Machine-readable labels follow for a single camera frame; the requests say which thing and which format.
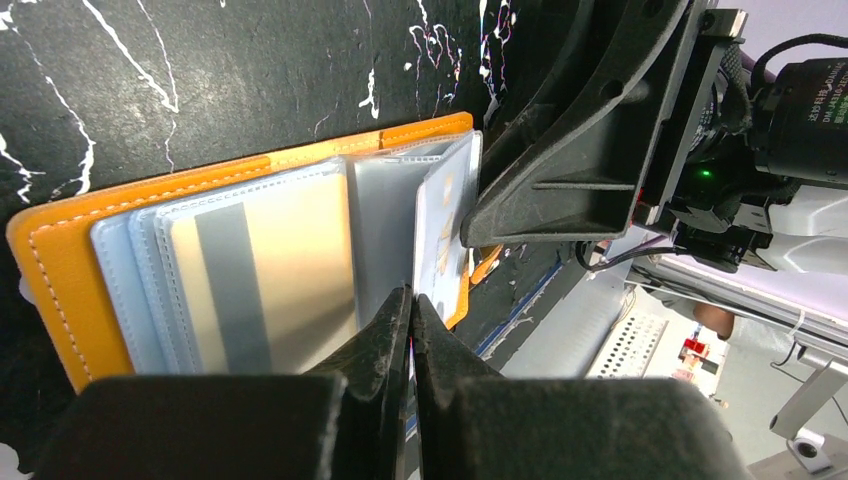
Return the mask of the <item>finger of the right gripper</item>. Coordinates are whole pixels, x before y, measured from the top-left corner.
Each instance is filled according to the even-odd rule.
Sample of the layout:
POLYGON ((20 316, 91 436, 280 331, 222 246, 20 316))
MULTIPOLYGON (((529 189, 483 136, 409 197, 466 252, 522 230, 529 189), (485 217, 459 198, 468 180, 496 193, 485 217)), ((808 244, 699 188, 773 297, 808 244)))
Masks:
POLYGON ((595 3, 535 1, 530 20, 507 48, 508 90, 486 128, 480 170, 485 190, 562 114, 569 83, 584 55, 595 3))
POLYGON ((573 95, 549 129, 481 190, 470 247, 616 238, 682 100, 704 1, 593 1, 573 95))

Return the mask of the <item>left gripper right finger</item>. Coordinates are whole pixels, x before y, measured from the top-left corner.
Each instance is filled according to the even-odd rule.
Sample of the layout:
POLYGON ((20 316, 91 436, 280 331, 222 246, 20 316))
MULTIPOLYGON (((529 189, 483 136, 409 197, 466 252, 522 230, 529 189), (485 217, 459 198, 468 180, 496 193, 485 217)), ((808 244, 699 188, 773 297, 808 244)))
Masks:
POLYGON ((426 297, 412 307, 425 479, 745 479, 707 399, 675 379, 510 379, 426 297))

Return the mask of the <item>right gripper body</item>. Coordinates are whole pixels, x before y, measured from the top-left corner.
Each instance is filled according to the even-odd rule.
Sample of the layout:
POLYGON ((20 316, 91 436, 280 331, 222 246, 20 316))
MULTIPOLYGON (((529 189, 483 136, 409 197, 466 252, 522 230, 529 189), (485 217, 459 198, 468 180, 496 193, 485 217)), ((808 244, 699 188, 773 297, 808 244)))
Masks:
POLYGON ((639 192, 633 222, 684 254, 734 273, 847 269, 847 59, 811 58, 770 73, 810 33, 757 59, 741 49, 742 10, 698 8, 674 110, 639 192))

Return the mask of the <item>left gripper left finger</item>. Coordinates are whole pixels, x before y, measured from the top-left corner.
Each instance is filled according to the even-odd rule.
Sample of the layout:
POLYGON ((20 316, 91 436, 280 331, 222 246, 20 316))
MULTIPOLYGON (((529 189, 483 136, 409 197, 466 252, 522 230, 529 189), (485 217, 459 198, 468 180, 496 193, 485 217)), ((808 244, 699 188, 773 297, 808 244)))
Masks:
POLYGON ((60 421, 38 479, 396 479, 413 293, 302 374, 111 377, 60 421))

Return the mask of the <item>silver VIP card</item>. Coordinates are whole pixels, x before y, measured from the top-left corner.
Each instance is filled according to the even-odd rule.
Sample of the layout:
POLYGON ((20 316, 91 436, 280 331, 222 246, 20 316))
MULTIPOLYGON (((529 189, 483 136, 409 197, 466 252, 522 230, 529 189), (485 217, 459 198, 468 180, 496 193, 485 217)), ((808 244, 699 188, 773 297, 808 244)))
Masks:
POLYGON ((413 290, 444 323, 459 311, 469 270, 461 226, 477 201, 481 149, 482 134, 468 132, 430 167, 416 193, 413 290))

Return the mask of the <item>orange card holder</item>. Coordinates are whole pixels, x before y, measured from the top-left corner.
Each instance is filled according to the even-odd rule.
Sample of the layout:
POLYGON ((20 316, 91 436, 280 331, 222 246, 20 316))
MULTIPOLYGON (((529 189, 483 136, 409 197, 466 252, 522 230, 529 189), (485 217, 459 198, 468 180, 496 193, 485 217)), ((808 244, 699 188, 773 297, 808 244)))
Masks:
POLYGON ((6 235, 76 391, 302 373, 413 289, 417 190, 472 130, 457 113, 167 174, 26 209, 6 235))

